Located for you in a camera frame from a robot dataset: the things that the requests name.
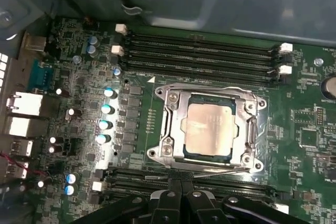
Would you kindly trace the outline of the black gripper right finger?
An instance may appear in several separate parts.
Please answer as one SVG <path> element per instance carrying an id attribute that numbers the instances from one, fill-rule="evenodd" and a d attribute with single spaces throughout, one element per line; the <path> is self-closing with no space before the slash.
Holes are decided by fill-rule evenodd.
<path id="1" fill-rule="evenodd" d="M 266 203 L 240 195 L 228 195 L 220 203 L 194 189 L 194 175 L 182 172 L 182 192 L 193 215 L 193 223 L 306 223 Z"/>

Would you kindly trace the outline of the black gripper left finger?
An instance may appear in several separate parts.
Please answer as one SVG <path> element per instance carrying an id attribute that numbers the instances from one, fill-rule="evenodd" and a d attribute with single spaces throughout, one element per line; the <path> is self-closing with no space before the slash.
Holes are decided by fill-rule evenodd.
<path id="1" fill-rule="evenodd" d="M 182 173 L 170 172 L 168 189 L 154 191 L 149 200 L 131 195 L 108 204 L 72 223 L 179 223 Z"/>

